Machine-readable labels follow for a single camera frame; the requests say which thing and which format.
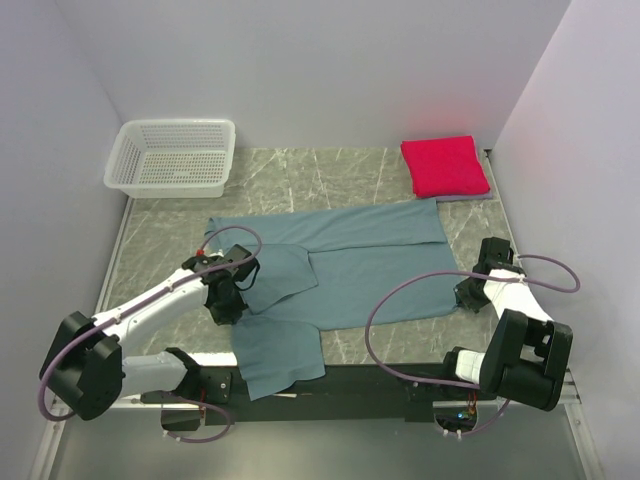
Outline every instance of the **marble surface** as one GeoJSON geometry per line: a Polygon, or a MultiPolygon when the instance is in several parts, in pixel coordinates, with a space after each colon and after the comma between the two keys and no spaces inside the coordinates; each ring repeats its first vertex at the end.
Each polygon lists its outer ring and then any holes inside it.
{"type": "MultiPolygon", "coordinates": [[[[492,187],[486,158],[483,167],[492,187]]],[[[438,211],[460,269],[476,263],[484,237],[510,238],[497,191],[491,200],[440,203],[438,211]]],[[[399,149],[239,149],[224,196],[133,202],[107,305],[117,306],[164,280],[193,254],[211,216],[243,216],[409,201],[411,179],[399,149]]],[[[372,344],[386,362],[438,362],[459,345],[484,351],[497,323],[492,309],[376,326],[372,344]]],[[[328,364],[368,363],[364,329],[322,332],[328,364]]],[[[230,327],[203,308],[160,329],[136,354],[168,346],[189,353],[230,352],[230,327]]]]}

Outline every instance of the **white wall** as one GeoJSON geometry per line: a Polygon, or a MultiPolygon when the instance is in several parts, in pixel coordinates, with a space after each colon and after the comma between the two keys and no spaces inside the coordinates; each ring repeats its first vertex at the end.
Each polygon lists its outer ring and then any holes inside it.
{"type": "Polygon", "coordinates": [[[639,18],[636,0],[573,0],[493,151],[519,249],[583,279],[574,297],[538,293],[573,328],[571,365],[612,479],[640,466],[639,18]]]}
{"type": "Polygon", "coordinates": [[[493,146],[569,0],[57,0],[123,120],[244,146],[493,146]]]}
{"type": "Polygon", "coordinates": [[[123,210],[102,186],[120,126],[51,0],[0,2],[0,465],[24,478],[38,372],[62,318],[93,313],[123,210]]]}

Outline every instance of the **white plastic basket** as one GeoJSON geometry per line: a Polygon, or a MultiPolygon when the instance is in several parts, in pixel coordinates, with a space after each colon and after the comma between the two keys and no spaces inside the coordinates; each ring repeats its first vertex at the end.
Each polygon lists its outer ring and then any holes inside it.
{"type": "Polygon", "coordinates": [[[134,120],[111,150],[104,183],[133,198],[220,197],[236,143],[229,120],[134,120]]]}

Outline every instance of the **gray floor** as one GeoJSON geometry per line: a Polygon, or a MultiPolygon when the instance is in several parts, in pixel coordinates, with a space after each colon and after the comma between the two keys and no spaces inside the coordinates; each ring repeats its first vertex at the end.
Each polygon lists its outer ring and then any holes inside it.
{"type": "MultiPolygon", "coordinates": [[[[483,166],[490,182],[488,161],[483,166]]],[[[107,303],[117,306],[164,280],[193,254],[211,216],[243,216],[322,210],[409,201],[411,179],[399,149],[240,149],[219,199],[136,200],[118,261],[109,280],[107,303]]],[[[470,269],[480,241],[510,238],[500,199],[440,203],[440,219],[458,266],[470,269]]],[[[456,345],[484,351],[497,318],[457,311],[374,328],[373,346],[387,362],[442,360],[456,345]]],[[[363,329],[322,333],[328,364],[367,363],[363,329]]],[[[205,309],[159,330],[137,354],[167,346],[190,353],[230,352],[230,330],[216,326],[205,309]]]]}
{"type": "MultiPolygon", "coordinates": [[[[202,241],[212,215],[241,216],[413,198],[397,149],[240,150],[225,195],[216,200],[137,200],[128,217],[106,302],[116,306],[164,280],[202,241]]],[[[493,177],[486,160],[483,166],[493,177]]],[[[471,268],[480,240],[509,238],[499,199],[443,203],[440,217],[460,268],[471,268]]],[[[439,361],[455,345],[483,350],[497,319],[492,309],[375,327],[374,348],[388,362],[439,361]]],[[[140,346],[156,353],[229,352],[229,330],[202,309],[140,346]]],[[[363,363],[363,329],[323,333],[327,363],[363,363]]],[[[399,420],[239,424],[211,445],[163,439],[159,411],[111,409],[72,419],[51,478],[140,479],[584,479],[563,406],[541,412],[513,405],[476,437],[444,439],[432,424],[399,420]]],[[[495,407],[481,407],[488,418],[495,407]]],[[[198,435],[210,435],[208,427],[198,435]]]]}

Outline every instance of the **folded red cloth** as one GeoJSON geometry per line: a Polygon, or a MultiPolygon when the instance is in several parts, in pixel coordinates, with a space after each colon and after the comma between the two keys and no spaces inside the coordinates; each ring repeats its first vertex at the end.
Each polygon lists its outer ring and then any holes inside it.
{"type": "Polygon", "coordinates": [[[402,142],[401,149],[418,197],[478,195],[490,189],[471,136],[402,142]]]}

